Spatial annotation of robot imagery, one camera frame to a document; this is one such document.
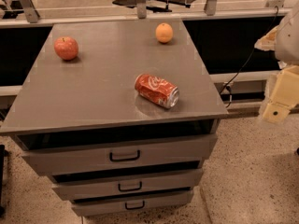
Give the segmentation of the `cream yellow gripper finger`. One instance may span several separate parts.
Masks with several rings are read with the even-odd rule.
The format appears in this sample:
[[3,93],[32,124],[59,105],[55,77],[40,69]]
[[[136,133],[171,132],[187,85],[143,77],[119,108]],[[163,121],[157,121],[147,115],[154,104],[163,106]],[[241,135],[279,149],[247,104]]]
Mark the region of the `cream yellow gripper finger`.
[[299,104],[299,66],[284,68],[268,80],[266,88],[261,118],[270,123],[280,123]]

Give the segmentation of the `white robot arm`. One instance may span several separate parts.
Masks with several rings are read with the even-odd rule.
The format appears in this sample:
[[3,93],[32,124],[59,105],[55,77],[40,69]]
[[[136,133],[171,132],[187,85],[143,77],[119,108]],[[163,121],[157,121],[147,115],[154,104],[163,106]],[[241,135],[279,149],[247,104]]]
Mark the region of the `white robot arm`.
[[260,108],[263,120],[280,123],[299,104],[299,3],[278,26],[258,39],[254,48],[273,50],[281,68],[268,78]]

